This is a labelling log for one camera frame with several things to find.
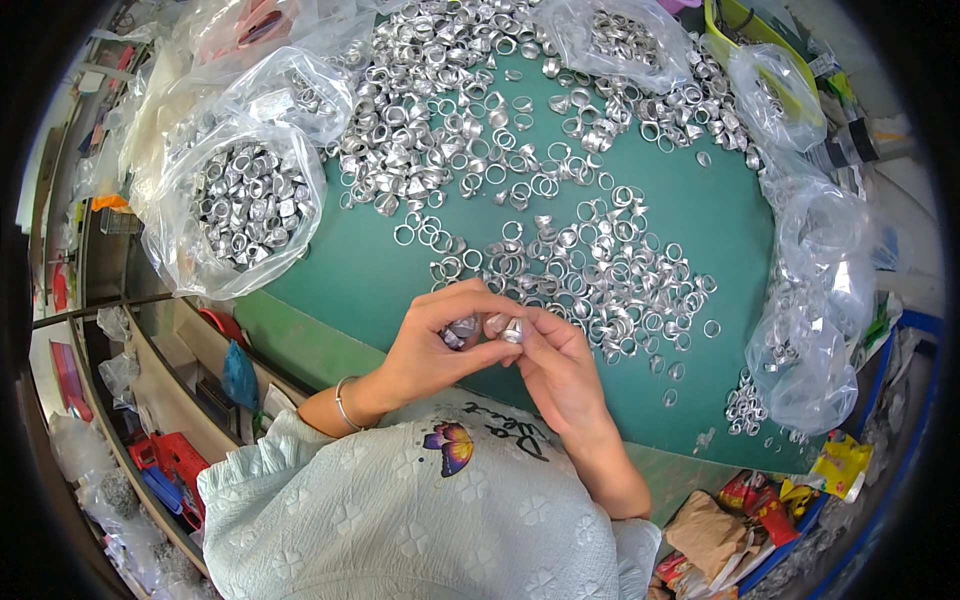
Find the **ruffled sleeve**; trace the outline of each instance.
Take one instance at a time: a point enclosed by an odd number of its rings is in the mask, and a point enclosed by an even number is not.
[[[611,521],[621,600],[643,600],[660,548],[660,528],[642,518]]]
[[[226,460],[211,465],[197,477],[197,488],[207,510],[216,510],[216,499],[236,496],[254,487],[258,496],[276,495],[317,452],[334,442],[307,425],[297,413],[283,411],[267,435],[254,445],[245,445],[227,454]]]

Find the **blue plastic bag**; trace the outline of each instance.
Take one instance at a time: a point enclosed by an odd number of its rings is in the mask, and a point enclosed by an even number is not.
[[[256,373],[247,353],[235,340],[230,341],[227,349],[220,385],[231,400],[252,411],[256,410]]]

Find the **wire basket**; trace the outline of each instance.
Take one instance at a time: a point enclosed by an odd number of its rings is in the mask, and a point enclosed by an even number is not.
[[[134,235],[143,224],[134,214],[116,212],[109,208],[100,211],[100,232],[110,235]]]

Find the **bracelet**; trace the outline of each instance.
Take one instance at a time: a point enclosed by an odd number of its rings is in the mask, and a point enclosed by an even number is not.
[[[333,401],[337,403],[337,408],[340,410],[340,416],[344,418],[344,420],[347,422],[347,425],[349,425],[350,427],[353,427],[354,433],[358,431],[363,431],[364,429],[366,429],[366,427],[361,427],[357,425],[355,422],[350,420],[350,417],[348,417],[347,413],[344,412],[344,399],[340,397],[340,390],[341,388],[344,387],[344,384],[347,383],[348,381],[352,381],[354,379],[359,379],[359,378],[360,377],[358,375],[347,375],[346,377],[341,379],[340,383],[337,384],[337,390],[336,392],[334,392],[335,397],[333,399]]]

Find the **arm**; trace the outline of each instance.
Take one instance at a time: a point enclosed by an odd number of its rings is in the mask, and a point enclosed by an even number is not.
[[[543,309],[527,308],[522,345],[517,364],[527,390],[560,434],[590,497],[612,519],[649,518],[650,490],[607,410],[583,332]]]
[[[423,397],[432,396],[466,375],[522,352],[516,344],[499,340],[478,344],[480,333],[464,348],[447,348],[437,335],[445,325],[479,313],[524,315],[516,302],[492,294],[478,278],[449,285],[414,299],[403,318],[394,345],[383,365],[347,382],[341,388],[344,413],[361,427],[371,427],[384,414]],[[334,401],[336,388],[308,398],[297,413],[303,422],[332,438],[353,433]]]

